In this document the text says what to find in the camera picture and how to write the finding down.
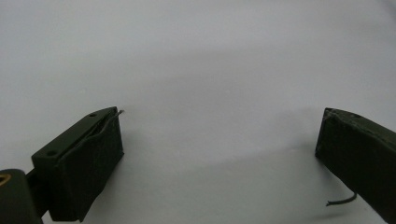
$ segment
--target screw hole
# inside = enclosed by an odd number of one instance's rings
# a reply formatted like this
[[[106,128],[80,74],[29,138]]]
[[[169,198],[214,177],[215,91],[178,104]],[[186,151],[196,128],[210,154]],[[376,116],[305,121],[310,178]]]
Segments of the screw hole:
[[[361,118],[360,115],[356,115],[356,114],[351,114],[350,117],[354,118],[354,119],[359,119]]]
[[[0,175],[0,186],[6,184],[11,179],[11,175]]]
[[[57,152],[56,151],[49,151],[49,152],[47,152],[47,156],[55,156],[57,154]]]

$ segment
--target white background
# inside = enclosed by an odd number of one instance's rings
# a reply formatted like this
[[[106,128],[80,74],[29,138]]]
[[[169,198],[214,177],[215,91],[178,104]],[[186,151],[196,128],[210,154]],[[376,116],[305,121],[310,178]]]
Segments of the white background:
[[[388,0],[1,1],[0,169],[116,105],[86,224],[384,223],[314,150],[326,106],[396,130],[395,59]]]

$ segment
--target white surface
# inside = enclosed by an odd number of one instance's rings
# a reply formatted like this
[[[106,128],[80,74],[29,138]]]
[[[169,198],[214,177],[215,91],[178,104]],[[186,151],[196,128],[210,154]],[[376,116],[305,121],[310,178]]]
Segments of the white surface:
[[[117,105],[125,156],[86,224],[383,223],[324,206],[351,192],[314,149],[326,106],[396,130],[389,6],[2,1],[0,169]]]

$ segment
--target thin wire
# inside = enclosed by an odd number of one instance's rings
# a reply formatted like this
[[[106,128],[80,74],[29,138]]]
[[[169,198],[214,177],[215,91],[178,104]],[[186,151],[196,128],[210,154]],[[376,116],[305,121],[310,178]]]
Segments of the thin wire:
[[[345,199],[345,200],[341,200],[341,201],[334,201],[334,202],[328,201],[327,204],[326,204],[326,206],[332,206],[332,205],[339,205],[339,204],[351,203],[351,202],[355,201],[357,198],[358,198],[358,193],[357,193],[357,192],[354,192],[352,197],[350,197],[350,198],[348,198],[348,199]]]
[[[99,133],[87,137],[86,139],[84,139],[84,140],[82,140],[81,142],[79,142],[79,143],[78,143],[75,147],[73,147],[73,148],[80,147],[80,146],[84,145],[86,142],[90,141],[91,139],[93,139],[93,138],[95,138],[95,137],[101,135],[102,133],[104,133],[105,130],[107,129],[107,126],[113,121],[113,119],[115,119],[116,117],[118,117],[118,116],[119,116],[120,114],[122,114],[123,112],[124,112],[124,110],[120,110],[120,111],[119,111],[118,113],[116,113],[113,117],[111,117],[110,119],[108,119],[108,120],[106,121],[106,124],[104,125],[104,127],[102,128],[102,130],[101,130]]]

